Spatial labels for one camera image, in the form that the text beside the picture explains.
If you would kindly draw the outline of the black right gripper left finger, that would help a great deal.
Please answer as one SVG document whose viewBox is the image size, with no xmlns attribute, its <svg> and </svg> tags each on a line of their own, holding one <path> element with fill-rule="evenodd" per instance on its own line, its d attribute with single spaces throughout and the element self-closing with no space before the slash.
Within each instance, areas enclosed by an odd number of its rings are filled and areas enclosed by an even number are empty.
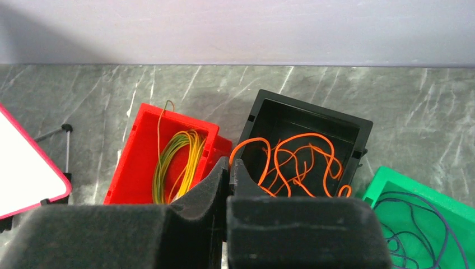
<svg viewBox="0 0 475 269">
<path fill-rule="evenodd" d="M 45 205 L 2 268 L 220 268 L 229 160 L 168 205 Z"/>
</svg>

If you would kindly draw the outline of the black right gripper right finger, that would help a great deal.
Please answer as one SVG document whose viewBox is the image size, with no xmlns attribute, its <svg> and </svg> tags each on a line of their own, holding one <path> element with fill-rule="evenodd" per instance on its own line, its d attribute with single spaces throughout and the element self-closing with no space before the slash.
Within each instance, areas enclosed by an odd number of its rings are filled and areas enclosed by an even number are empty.
<svg viewBox="0 0 475 269">
<path fill-rule="evenodd" d="M 273 198 L 232 166 L 226 202 L 230 268 L 391 268 L 374 210 L 355 198 Z"/>
</svg>

